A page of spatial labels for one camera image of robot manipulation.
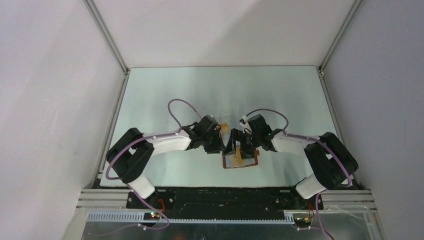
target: transparent plastic sheet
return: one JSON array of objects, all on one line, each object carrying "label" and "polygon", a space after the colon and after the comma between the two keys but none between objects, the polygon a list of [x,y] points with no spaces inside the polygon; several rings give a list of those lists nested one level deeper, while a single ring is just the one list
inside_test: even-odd
[{"label": "transparent plastic sheet", "polygon": [[[336,240],[378,240],[370,238],[364,213],[323,213],[321,215],[325,229]],[[142,227],[128,227],[108,236],[98,237],[121,228],[123,222],[87,222],[83,240],[324,240],[320,230],[297,231],[290,224],[211,224],[211,223],[171,223],[161,231],[144,231]],[[318,227],[314,220],[312,226]]]}]

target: gray wall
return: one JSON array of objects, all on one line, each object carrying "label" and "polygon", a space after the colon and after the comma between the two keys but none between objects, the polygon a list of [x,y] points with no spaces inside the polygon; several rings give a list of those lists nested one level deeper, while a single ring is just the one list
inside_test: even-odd
[{"label": "gray wall", "polygon": [[0,239],[61,239],[123,75],[82,0],[0,12]]},{"label": "gray wall", "polygon": [[388,238],[423,239],[424,1],[365,0],[324,77]]}]

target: white wall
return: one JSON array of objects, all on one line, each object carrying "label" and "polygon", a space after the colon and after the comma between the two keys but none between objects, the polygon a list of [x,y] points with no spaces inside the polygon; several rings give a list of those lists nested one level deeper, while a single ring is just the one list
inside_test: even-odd
[{"label": "white wall", "polygon": [[96,0],[129,67],[319,65],[354,0]]},{"label": "white wall", "polygon": [[390,240],[423,239],[424,1],[366,0],[324,77]]},{"label": "white wall", "polygon": [[0,3],[1,239],[60,239],[122,73],[82,0]]}]

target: white table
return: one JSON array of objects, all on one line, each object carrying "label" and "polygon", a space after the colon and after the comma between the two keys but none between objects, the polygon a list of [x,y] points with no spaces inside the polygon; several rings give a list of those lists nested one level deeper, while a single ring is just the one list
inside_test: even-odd
[{"label": "white table", "polygon": [[[111,146],[133,127],[144,133],[174,131],[178,126],[167,110],[174,98],[190,102],[202,116],[240,119],[251,110],[268,108],[288,117],[291,133],[336,133],[314,66],[133,68]],[[182,102],[173,102],[171,109],[183,126],[199,120]],[[261,114],[272,129],[285,125],[279,115]],[[144,172],[155,186],[169,187],[293,186],[312,173],[306,158],[259,151],[259,165],[237,169],[224,169],[221,155],[206,154],[202,147],[168,152],[152,157]],[[120,180],[107,180],[105,174],[100,185],[125,186]]]}]

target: robotic arm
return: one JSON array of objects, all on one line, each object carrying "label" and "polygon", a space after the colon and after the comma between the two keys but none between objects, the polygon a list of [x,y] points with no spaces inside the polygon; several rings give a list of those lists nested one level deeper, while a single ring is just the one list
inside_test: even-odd
[{"label": "robotic arm", "polygon": [[[140,140],[144,137],[143,133],[137,128],[131,128],[107,152],[106,159],[122,182],[128,184],[144,199],[155,191],[153,184],[142,174],[152,156],[175,150],[196,149],[200,146],[203,146],[208,154],[222,152],[222,155],[226,156],[234,154],[236,142],[240,142],[243,159],[253,158],[255,148],[258,147],[265,151],[289,152],[306,157],[313,174],[295,186],[295,190],[304,199],[309,199],[325,189],[334,190],[346,180],[346,172],[343,172],[334,157],[327,157],[330,152],[318,142],[326,145],[336,155],[349,175],[358,169],[356,160],[333,133],[327,132],[319,136],[318,140],[314,137],[290,134],[283,129],[272,130],[260,114],[249,119],[243,116],[240,124],[243,131],[233,128],[226,146],[221,138],[220,125],[209,115],[204,116],[200,122],[183,126],[177,133],[153,135],[143,140]],[[128,146],[135,142],[136,144],[131,146],[135,152],[131,153]]]}]

